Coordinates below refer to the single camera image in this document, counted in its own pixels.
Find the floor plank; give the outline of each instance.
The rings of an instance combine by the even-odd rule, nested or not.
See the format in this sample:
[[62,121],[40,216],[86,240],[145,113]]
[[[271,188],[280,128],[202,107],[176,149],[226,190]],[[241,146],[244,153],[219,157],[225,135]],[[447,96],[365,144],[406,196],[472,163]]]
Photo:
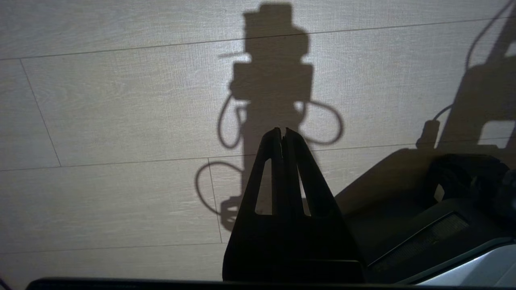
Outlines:
[[59,166],[19,60],[0,61],[0,170]]
[[[483,140],[483,145],[470,142],[445,142],[434,147],[384,146],[313,152],[330,190],[344,214],[413,190],[425,176],[431,161],[447,153],[489,154],[510,168],[516,166],[513,149],[499,149],[499,139]],[[216,210],[222,241],[227,243],[247,186],[254,157],[234,156],[210,158]],[[270,173],[263,175],[257,208],[270,208]],[[209,198],[211,191],[201,192]]]
[[[63,165],[249,155],[274,126],[302,132],[313,149],[411,144],[453,103],[465,57],[487,23],[312,35],[304,63],[304,35],[247,41],[255,56],[249,65],[219,57],[241,51],[242,41],[23,63]],[[503,23],[475,47],[471,65],[485,61]],[[228,86],[233,97],[224,110]],[[516,111],[505,101],[500,115]],[[455,132],[485,107],[460,105],[470,115],[456,120]],[[489,138],[513,133],[490,128]]]
[[222,280],[225,244],[0,254],[13,290],[44,277]]
[[[1,172],[0,251],[219,243],[216,216],[193,184],[203,162]],[[199,188],[212,190],[209,177]]]
[[[0,59],[240,39],[243,13],[259,0],[2,1]],[[293,23],[310,33],[490,19],[505,0],[292,1]],[[267,16],[289,21],[285,12]],[[281,25],[252,37],[288,34]]]

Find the wood grain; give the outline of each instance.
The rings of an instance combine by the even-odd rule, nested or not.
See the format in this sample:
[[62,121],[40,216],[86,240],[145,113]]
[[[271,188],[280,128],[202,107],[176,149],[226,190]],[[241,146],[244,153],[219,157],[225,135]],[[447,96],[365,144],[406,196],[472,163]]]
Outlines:
[[[312,35],[303,64],[293,61],[307,45],[303,35],[247,41],[259,57],[248,65],[247,56],[236,63],[219,57],[242,51],[243,41],[23,63],[63,165],[255,154],[261,136],[274,126],[300,131],[317,141],[311,142],[317,150],[414,144],[425,122],[453,103],[466,55],[487,23]],[[474,47],[471,67],[485,62],[503,24],[496,22]],[[228,87],[233,97],[223,110]],[[296,101],[304,111],[294,110]],[[516,111],[506,101],[490,118]],[[468,139],[460,129],[481,116],[481,102],[460,106],[470,114],[454,121],[457,135],[447,134],[447,140]],[[336,115],[344,134],[332,140],[338,137]],[[440,116],[442,124],[447,116]],[[222,139],[239,141],[235,147],[221,143],[219,118]],[[512,134],[490,129],[489,138]]]
[[225,244],[0,254],[13,290],[44,277],[222,280]]
[[0,170],[59,166],[18,60],[0,61]]
[[[310,33],[489,19],[505,0],[285,1]],[[240,39],[260,0],[25,1],[0,3],[0,59]],[[282,35],[271,26],[254,36]]]
[[[499,149],[495,145],[502,143],[501,139],[486,139],[483,143],[456,141],[439,144],[436,148],[384,146],[324,150],[314,151],[313,155],[342,213],[349,214],[413,191],[425,176],[431,161],[447,153],[489,154],[510,168],[516,166],[514,150]],[[210,158],[215,202],[217,210],[222,213],[219,222],[225,243],[231,235],[231,220],[236,217],[242,188],[247,185],[251,168],[245,168],[244,164],[249,160],[252,165],[254,156]],[[270,174],[264,174],[262,183],[265,184],[261,184],[260,195],[270,196]],[[262,199],[259,207],[270,208],[270,197]]]
[[[1,172],[1,252],[218,243],[193,184],[204,162]],[[212,190],[210,179],[199,187]]]

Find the wooden floor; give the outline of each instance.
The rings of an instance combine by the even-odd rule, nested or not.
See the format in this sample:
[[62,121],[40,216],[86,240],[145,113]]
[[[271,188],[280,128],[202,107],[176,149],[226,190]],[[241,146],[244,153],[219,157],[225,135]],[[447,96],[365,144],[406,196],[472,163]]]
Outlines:
[[514,167],[508,3],[0,1],[0,278],[220,280],[274,126],[345,213],[447,152]]

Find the white floor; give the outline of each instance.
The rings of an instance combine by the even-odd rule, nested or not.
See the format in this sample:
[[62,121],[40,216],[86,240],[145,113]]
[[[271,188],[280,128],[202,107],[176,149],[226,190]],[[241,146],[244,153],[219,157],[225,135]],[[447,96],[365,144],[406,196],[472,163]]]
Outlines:
[[225,218],[274,126],[315,140],[335,195],[409,152],[373,172],[387,184],[340,195],[345,212],[446,152],[514,167],[514,101],[466,102],[438,149],[415,145],[486,63],[507,3],[298,0],[290,19],[254,0],[0,1],[0,277],[220,280]]

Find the light gray surface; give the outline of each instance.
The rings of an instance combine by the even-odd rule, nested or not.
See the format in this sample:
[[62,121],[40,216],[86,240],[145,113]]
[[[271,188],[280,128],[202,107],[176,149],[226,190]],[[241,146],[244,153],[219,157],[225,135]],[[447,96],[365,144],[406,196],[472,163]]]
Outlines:
[[[259,0],[24,1],[0,5],[0,59],[240,39]],[[309,32],[489,19],[505,0],[292,1]],[[281,35],[262,27],[259,36]]]
[[222,279],[225,244],[0,254],[13,289],[45,277],[171,280]]
[[19,60],[0,61],[0,170],[59,166]]
[[496,248],[419,285],[516,287],[516,245]]
[[[246,136],[254,139],[247,139],[245,149],[242,141],[226,148],[217,136],[233,65],[252,60],[238,54],[245,43],[243,13],[257,12],[260,3],[0,0],[0,59],[23,58],[0,61],[0,170],[16,169],[0,173],[0,276],[8,284],[23,289],[45,276],[221,278],[220,243],[229,232],[199,200],[195,177],[209,159],[199,190],[220,211],[241,193],[269,129],[248,128]],[[505,0],[292,3],[293,23],[309,33],[301,61],[314,68],[311,100],[328,105],[344,122],[337,142],[311,143],[312,149],[328,150],[314,155],[343,211],[408,188],[408,180],[422,176],[430,158],[442,153],[488,153],[515,166],[514,151],[496,147],[514,143],[508,139],[514,120],[495,120],[496,112],[479,140],[439,142],[435,150],[414,145],[425,122],[453,102],[466,71],[486,61],[506,19],[475,40]],[[265,23],[279,20],[288,22]],[[264,52],[280,51],[281,41],[302,48],[302,35],[260,38],[292,31],[258,26],[258,38],[247,43]],[[259,71],[288,67],[289,54],[294,52],[261,62]],[[513,45],[507,55],[515,54]],[[18,170],[59,166],[20,61],[60,168]],[[246,77],[242,88],[260,84],[256,76]],[[277,81],[307,84],[291,75]],[[282,112],[292,104],[261,101],[262,120],[277,118],[267,126],[289,122]],[[305,105],[301,133],[331,140],[334,114]],[[237,114],[246,118],[239,106],[231,100],[222,116],[226,141],[239,134]],[[439,118],[440,131],[448,113]],[[459,120],[456,129],[467,122]],[[448,141],[463,138],[450,132]],[[217,161],[240,169],[245,161],[244,176]]]
[[[191,180],[205,162],[0,172],[0,252],[219,243]],[[212,190],[209,176],[199,185]]]

